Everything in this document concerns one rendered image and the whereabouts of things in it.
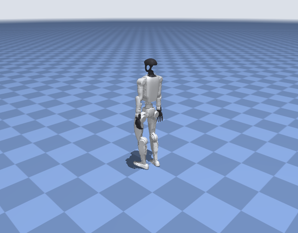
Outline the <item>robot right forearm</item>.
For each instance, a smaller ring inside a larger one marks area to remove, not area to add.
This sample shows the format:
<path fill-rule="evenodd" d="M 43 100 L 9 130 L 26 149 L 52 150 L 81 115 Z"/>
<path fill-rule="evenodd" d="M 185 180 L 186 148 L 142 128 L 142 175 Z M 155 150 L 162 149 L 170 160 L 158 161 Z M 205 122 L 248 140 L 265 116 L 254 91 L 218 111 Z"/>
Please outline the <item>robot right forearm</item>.
<path fill-rule="evenodd" d="M 160 110 L 160 107 L 161 107 L 161 95 L 157 97 L 156 106 L 157 106 L 157 110 Z"/>

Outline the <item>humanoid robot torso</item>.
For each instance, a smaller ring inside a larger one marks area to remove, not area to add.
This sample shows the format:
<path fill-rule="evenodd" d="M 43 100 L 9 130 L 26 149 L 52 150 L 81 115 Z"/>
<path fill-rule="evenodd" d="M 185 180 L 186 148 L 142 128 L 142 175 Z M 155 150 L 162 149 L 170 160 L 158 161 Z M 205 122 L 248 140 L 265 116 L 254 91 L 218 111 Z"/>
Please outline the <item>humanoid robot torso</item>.
<path fill-rule="evenodd" d="M 157 100 L 158 90 L 159 90 L 159 76 L 149 77 L 149 74 L 146 74 L 142 78 L 146 78 L 146 83 L 143 89 L 143 101 L 145 101 L 145 107 L 142 108 L 142 112 L 144 111 L 147 116 L 146 118 L 150 118 L 155 114 L 155 108 L 151 102 Z"/>

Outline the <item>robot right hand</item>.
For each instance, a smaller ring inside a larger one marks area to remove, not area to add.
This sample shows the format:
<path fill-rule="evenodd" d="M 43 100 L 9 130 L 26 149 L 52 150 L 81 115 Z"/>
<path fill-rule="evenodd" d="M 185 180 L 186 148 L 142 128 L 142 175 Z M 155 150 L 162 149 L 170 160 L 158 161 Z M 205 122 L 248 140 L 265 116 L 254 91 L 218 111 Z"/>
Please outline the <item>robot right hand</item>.
<path fill-rule="evenodd" d="M 160 107 L 160 110 L 157 110 L 158 112 L 159 112 L 159 116 L 157 117 L 157 120 L 158 120 L 158 122 L 160 121 L 161 122 L 161 120 L 163 121 L 163 116 L 162 116 L 162 112 L 161 112 L 161 107 Z M 160 120 L 159 120 L 159 118 L 160 118 Z"/>

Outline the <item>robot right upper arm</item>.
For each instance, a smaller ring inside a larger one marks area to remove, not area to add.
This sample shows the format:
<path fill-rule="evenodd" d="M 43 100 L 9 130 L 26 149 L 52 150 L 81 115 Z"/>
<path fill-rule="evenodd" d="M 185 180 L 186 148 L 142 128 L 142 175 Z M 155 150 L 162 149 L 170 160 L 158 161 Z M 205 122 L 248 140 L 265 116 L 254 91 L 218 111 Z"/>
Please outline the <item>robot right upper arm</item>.
<path fill-rule="evenodd" d="M 162 78 L 161 76 L 159 76 L 159 90 L 158 90 L 158 96 L 161 95 L 162 80 L 163 80 L 163 78 Z"/>

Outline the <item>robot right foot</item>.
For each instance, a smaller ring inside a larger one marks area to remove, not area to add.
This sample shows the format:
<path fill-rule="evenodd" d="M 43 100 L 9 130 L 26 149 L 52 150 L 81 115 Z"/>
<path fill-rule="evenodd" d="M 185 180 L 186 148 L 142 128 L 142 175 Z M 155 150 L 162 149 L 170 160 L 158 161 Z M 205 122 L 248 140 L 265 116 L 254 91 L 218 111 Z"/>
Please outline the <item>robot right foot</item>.
<path fill-rule="evenodd" d="M 154 161 L 153 159 L 151 159 L 150 160 L 150 162 L 152 163 L 152 164 L 154 164 L 155 166 L 160 166 L 160 163 L 159 163 L 159 161 Z"/>

